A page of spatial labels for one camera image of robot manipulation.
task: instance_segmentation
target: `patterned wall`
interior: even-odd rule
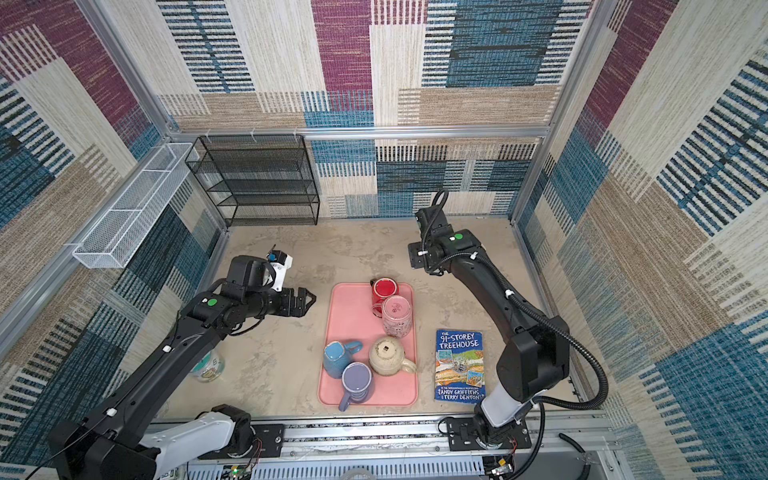
[[[182,130],[546,122],[591,0],[106,0]]]
[[[539,138],[307,142],[320,216],[412,217],[440,188],[445,212],[509,215]]]
[[[182,130],[548,122],[591,0],[105,0]],[[321,217],[507,214],[538,139],[314,141]],[[506,152],[524,144],[522,151]]]
[[[72,0],[0,12],[1,313],[159,135]]]
[[[0,313],[159,141],[72,0],[0,1]],[[186,182],[125,270],[79,267],[0,363],[0,476],[170,329],[219,232]]]
[[[220,232],[190,181],[124,270],[79,267],[2,360],[4,478],[39,465],[54,425],[82,418],[109,396],[194,296]]]
[[[768,478],[767,42],[764,1],[620,0],[520,220],[637,478]]]

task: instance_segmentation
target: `mug handle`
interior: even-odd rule
[[[358,353],[360,350],[362,350],[362,342],[349,342],[344,346],[344,348],[349,350],[349,353]]]
[[[339,411],[345,412],[349,408],[349,401],[351,399],[351,395],[346,390],[344,391],[344,396],[341,398],[341,403],[339,404]]]
[[[416,364],[408,359],[402,359],[402,365],[400,368],[408,373],[416,373]]]

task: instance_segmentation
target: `black wire shelf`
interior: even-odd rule
[[[187,166],[228,226],[317,225],[320,197],[301,135],[199,137]]]

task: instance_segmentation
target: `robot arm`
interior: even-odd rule
[[[441,190],[431,207],[416,212],[422,240],[409,244],[408,252],[412,268],[424,268],[437,276],[449,272],[464,283],[493,319],[506,344],[496,364],[500,386],[475,408],[479,442],[501,444],[515,421],[541,399],[572,409],[599,406],[607,397],[607,380],[597,360],[570,336],[563,319],[547,318],[515,290],[472,232],[454,232],[442,212],[447,198],[448,193]],[[568,377],[571,346],[588,359],[601,379],[598,396],[585,403],[539,397]]]
[[[268,258],[235,257],[227,278],[179,311],[168,336],[115,393],[80,422],[63,422],[51,431],[51,451],[61,451],[55,457],[59,478],[151,480],[210,450],[238,455],[252,447],[250,415],[231,406],[216,407],[161,437],[144,437],[144,431],[209,351],[227,336],[253,328],[243,330],[247,318],[303,316],[315,303],[304,288],[297,296],[282,288],[284,271],[277,272],[290,267],[290,257],[270,251]]]

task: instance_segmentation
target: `book cover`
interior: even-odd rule
[[[435,400],[477,403],[485,398],[482,334],[438,330],[435,347]]]

